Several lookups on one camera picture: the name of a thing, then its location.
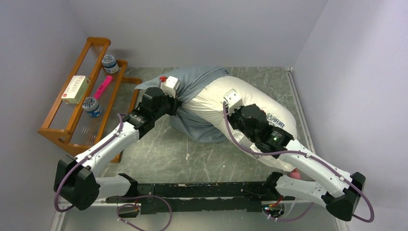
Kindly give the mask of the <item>pink marker pen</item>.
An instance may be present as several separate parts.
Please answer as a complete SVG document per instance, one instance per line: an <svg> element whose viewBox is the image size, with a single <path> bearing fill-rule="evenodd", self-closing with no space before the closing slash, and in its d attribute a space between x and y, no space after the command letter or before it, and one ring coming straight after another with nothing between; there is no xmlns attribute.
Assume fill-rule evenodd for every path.
<svg viewBox="0 0 408 231"><path fill-rule="evenodd" d="M113 77L110 75L107 75L104 81L99 85L97 88L96 92L93 94L93 97L98 100L102 94L105 92L105 90L108 88L109 84L113 81Z"/></svg>

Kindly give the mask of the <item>black base crossbar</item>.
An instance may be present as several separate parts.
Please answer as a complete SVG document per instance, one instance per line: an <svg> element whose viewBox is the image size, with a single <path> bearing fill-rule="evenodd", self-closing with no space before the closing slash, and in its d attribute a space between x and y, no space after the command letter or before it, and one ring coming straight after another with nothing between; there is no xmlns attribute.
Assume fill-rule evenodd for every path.
<svg viewBox="0 0 408 231"><path fill-rule="evenodd" d="M281 195L261 181L214 183L142 183L126 196L106 198L109 204L138 203L143 215L161 212L260 212Z"/></svg>

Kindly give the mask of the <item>white cardboard box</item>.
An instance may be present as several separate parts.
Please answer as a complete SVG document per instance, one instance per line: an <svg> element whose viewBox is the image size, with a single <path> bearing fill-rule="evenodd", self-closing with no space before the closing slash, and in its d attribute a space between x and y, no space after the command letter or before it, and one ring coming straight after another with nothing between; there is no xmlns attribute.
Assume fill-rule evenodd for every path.
<svg viewBox="0 0 408 231"><path fill-rule="evenodd" d="M62 94L62 101L66 104L79 104L88 86L89 78L87 76L73 76Z"/></svg>

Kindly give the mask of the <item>white pillow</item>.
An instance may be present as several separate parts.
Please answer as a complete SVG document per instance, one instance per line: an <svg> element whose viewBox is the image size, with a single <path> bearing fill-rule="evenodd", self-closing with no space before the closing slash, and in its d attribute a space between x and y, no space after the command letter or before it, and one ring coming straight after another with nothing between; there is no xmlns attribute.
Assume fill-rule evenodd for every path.
<svg viewBox="0 0 408 231"><path fill-rule="evenodd" d="M281 128L294 139L298 138L296 120L292 113L267 94L237 77L224 76L212 81L183 106L188 112L210 123L229 141L235 139L239 142L244 147L242 152L247 156L284 172L293 171L294 166L279 160L277 156L256 155L248 152L251 150L258 153L260 150L240 130L233 128L230 124L225 124L223 102L225 101L224 96L230 90L241 98L242 106L238 108L240 114L244 114L245 117L260 116L260 121L263 123Z"/></svg>

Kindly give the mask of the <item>blue white round jar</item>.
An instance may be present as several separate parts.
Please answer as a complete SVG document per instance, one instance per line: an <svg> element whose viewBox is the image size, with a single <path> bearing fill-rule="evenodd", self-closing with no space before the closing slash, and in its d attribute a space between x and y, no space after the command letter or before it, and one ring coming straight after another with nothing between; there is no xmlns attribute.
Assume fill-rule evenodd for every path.
<svg viewBox="0 0 408 231"><path fill-rule="evenodd" d="M106 54L102 59L102 65L108 74L114 74L119 71L119 66L113 55Z"/></svg>

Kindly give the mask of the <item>blue grey pillow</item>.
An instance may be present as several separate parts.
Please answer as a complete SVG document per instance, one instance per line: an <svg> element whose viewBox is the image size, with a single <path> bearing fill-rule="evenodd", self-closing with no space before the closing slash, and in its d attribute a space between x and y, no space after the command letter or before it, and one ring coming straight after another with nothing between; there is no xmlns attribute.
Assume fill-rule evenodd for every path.
<svg viewBox="0 0 408 231"><path fill-rule="evenodd" d="M223 67L190 66L180 67L145 81L135 88L146 90L149 87L159 87L160 77L175 77L180 81L176 90L177 98L182 103L176 115L170 116L169 123L178 131L186 134L193 141L201 143L219 143L226 141L226 136L210 122L200 118L187 109L187 103L196 97L212 81L227 76L228 70Z"/></svg>

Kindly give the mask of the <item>wooden slatted rack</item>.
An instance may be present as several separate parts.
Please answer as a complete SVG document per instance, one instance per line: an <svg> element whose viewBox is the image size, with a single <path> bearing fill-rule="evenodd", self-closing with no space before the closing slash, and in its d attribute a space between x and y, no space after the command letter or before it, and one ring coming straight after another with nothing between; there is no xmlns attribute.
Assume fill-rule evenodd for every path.
<svg viewBox="0 0 408 231"><path fill-rule="evenodd" d="M129 111L136 106L141 83L139 78L125 76L127 61L112 58L115 66L107 67L104 58L111 41L89 37L67 80L54 101L38 133L72 156L76 156L105 137L121 86L132 89Z"/></svg>

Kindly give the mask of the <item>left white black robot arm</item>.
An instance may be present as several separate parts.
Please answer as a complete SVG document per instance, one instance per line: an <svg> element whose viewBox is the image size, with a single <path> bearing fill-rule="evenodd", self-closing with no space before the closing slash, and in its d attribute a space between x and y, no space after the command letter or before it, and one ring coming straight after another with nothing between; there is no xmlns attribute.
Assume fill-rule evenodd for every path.
<svg viewBox="0 0 408 231"><path fill-rule="evenodd" d="M107 178L98 175L116 154L152 130L159 118L175 115L178 106L175 87L149 87L138 107L125 117L120 116L119 125L108 136L76 157L63 157L55 176L55 209L84 210L96 200L111 196L134 201L139 195L136 180L126 174Z"/></svg>

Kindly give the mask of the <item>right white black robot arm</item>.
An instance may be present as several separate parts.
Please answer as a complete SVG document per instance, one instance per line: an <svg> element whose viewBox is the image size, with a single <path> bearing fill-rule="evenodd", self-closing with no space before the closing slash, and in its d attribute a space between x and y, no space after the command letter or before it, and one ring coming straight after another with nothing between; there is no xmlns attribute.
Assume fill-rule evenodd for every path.
<svg viewBox="0 0 408 231"><path fill-rule="evenodd" d="M369 203L363 193L366 177L362 173L341 170L317 156L290 133L269 125L265 113L255 104L230 110L228 103L223 102L222 108L226 136L239 149L257 159L268 157L274 161L286 161L312 179L297 180L282 173L272 173L264 182L267 198L296 197L324 207L343 221L357 218L372 222L372 206L369 206L368 219L355 214L360 199Z"/></svg>

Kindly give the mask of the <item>pink small bottle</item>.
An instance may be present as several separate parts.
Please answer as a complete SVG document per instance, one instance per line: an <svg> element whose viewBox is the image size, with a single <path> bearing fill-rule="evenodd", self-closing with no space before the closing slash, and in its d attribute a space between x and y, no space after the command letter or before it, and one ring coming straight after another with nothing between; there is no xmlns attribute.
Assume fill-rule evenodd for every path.
<svg viewBox="0 0 408 231"><path fill-rule="evenodd" d="M301 175L300 175L300 173L297 172L297 171L292 171L292 172L289 174L289 176L290 176L291 178L293 178L293 179L297 179L297 180L300 180L300 179L301 179Z"/></svg>

